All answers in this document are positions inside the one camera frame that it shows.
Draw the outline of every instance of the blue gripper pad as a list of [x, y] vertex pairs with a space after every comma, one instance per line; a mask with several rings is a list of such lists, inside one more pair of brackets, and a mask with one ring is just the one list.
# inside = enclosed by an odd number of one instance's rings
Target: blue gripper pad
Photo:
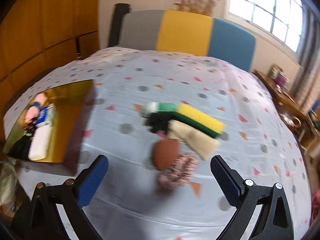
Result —
[[241, 204], [241, 191], [237, 186], [237, 183], [233, 180], [227, 169], [221, 164], [217, 156], [211, 159], [210, 168], [229, 204], [233, 207], [239, 208]]
[[102, 156], [95, 166], [90, 170], [77, 191], [77, 203], [80, 208], [89, 205], [91, 199], [96, 193], [100, 183], [108, 171], [108, 158]]

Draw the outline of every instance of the screw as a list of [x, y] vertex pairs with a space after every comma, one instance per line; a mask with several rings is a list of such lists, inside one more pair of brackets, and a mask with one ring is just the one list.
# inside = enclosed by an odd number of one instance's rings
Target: screw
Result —
[[253, 186], [253, 181], [251, 179], [247, 179], [245, 181], [245, 183], [248, 185], [248, 186]]
[[39, 182], [38, 184], [37, 184], [37, 188], [42, 188], [43, 187], [43, 185], [44, 185], [44, 183], [43, 182]]
[[75, 182], [75, 181], [74, 181], [73, 179], [67, 179], [66, 182], [65, 182], [65, 184], [68, 185], [68, 186], [70, 186], [70, 185], [72, 185], [74, 182]]
[[282, 185], [280, 183], [276, 183], [276, 188], [282, 189]]

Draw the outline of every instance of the brown makeup sponge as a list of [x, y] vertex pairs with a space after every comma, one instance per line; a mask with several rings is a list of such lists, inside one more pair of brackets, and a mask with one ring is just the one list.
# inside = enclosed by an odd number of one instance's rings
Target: brown makeup sponge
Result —
[[179, 141], [175, 139], [165, 139], [154, 144], [152, 149], [153, 164], [158, 171], [163, 171], [170, 167], [180, 152]]

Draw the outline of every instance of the bed sheet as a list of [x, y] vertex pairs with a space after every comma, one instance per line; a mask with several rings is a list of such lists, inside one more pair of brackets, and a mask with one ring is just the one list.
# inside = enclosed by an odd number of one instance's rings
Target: bed sheet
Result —
[[[211, 174], [210, 161], [199, 160], [190, 184], [171, 194], [158, 190], [158, 171], [150, 154], [165, 134], [149, 132], [139, 114], [142, 105], [152, 101], [189, 104], [225, 123], [212, 155], [221, 155], [244, 179], [258, 185], [283, 184], [295, 239], [307, 231], [310, 188], [298, 144], [253, 74], [212, 57], [103, 49], [55, 69], [30, 87], [4, 117], [6, 136], [36, 93], [86, 79], [95, 79], [97, 99], [84, 133], [78, 173], [99, 154], [109, 159], [107, 175], [84, 207], [104, 239], [211, 240], [235, 212]], [[182, 145], [181, 152], [192, 151]], [[55, 185], [67, 179], [28, 167], [18, 176], [29, 197], [39, 181]], [[257, 207], [242, 239], [249, 238], [259, 212]], [[65, 216], [63, 221], [76, 239]]]

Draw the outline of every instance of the yellow headboard panel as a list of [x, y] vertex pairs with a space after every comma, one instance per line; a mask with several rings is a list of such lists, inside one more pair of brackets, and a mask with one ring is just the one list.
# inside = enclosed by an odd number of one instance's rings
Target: yellow headboard panel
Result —
[[205, 15], [165, 11], [156, 50], [206, 56], [211, 39], [212, 24], [213, 18]]

